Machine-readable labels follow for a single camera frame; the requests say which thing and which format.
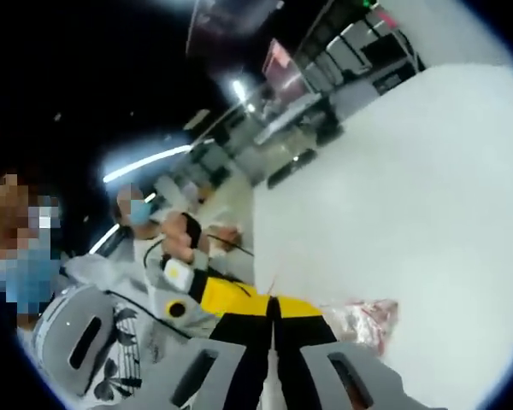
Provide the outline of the person's left hand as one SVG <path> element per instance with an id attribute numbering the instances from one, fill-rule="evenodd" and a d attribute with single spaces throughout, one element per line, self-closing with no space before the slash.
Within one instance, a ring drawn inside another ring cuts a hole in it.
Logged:
<path id="1" fill-rule="evenodd" d="M 209 240 L 190 214 L 171 211 L 162 223 L 162 250 L 187 264 L 195 261 L 195 251 L 209 254 Z"/>

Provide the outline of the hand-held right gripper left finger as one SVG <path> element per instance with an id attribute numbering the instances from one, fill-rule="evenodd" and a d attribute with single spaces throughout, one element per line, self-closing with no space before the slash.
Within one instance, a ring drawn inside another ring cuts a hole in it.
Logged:
<path id="1" fill-rule="evenodd" d="M 255 409 L 268 372 L 277 299 L 237 300 L 207 339 L 192 339 L 158 367 L 155 409 Z"/>

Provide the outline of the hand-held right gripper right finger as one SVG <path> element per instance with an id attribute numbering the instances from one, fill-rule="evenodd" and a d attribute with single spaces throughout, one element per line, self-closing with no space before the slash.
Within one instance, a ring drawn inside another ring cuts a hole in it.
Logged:
<path id="1" fill-rule="evenodd" d="M 411 409 L 401 377 L 370 349 L 341 342 L 308 302 L 275 298 L 278 375 L 289 409 Z"/>

